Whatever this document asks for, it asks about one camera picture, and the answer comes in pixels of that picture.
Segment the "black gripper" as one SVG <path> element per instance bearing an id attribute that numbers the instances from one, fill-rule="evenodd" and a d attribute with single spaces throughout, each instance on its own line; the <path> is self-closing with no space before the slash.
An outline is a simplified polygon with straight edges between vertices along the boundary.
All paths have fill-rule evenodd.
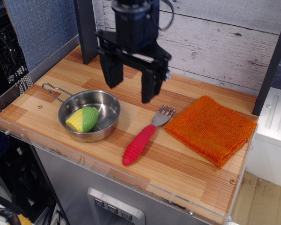
<path id="1" fill-rule="evenodd" d="M 123 66 L 142 72 L 141 101 L 149 103 L 170 78 L 171 55 L 158 43 L 160 2 L 158 0 L 114 0 L 116 30 L 99 30 L 100 64 L 106 84 L 112 89 L 123 81 Z"/>

